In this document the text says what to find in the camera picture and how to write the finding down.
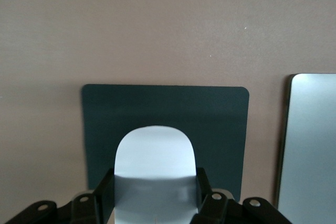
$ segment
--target black plastic mount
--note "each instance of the black plastic mount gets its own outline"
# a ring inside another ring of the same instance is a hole
[[[198,213],[190,224],[291,224],[267,200],[248,198],[240,205],[212,191],[203,168],[197,168]],[[57,208],[53,201],[33,203],[5,224],[106,224],[114,209],[114,170],[92,193],[76,196]]]

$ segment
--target silver metal plate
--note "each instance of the silver metal plate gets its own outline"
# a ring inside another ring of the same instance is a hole
[[[336,74],[291,83],[278,209],[295,224],[336,223]]]

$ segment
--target dark green board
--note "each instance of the dark green board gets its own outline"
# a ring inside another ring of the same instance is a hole
[[[114,167],[118,145],[127,133],[162,125],[185,133],[196,166],[205,168],[211,186],[227,189],[239,200],[248,99],[242,87],[85,85],[82,109],[89,188],[94,189]]]

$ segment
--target screw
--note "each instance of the screw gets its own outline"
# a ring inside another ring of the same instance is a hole
[[[45,210],[48,208],[48,205],[47,204],[44,204],[44,205],[41,205],[37,208],[38,211],[42,211],[42,210]]]
[[[79,202],[85,202],[85,201],[88,201],[88,200],[89,200],[89,197],[84,196],[84,197],[81,197],[81,198],[79,199]]]
[[[261,206],[260,202],[257,201],[256,199],[250,200],[250,205],[254,206],[254,207],[260,207]]]
[[[212,194],[211,197],[215,200],[220,200],[222,199],[221,195],[220,194]]]

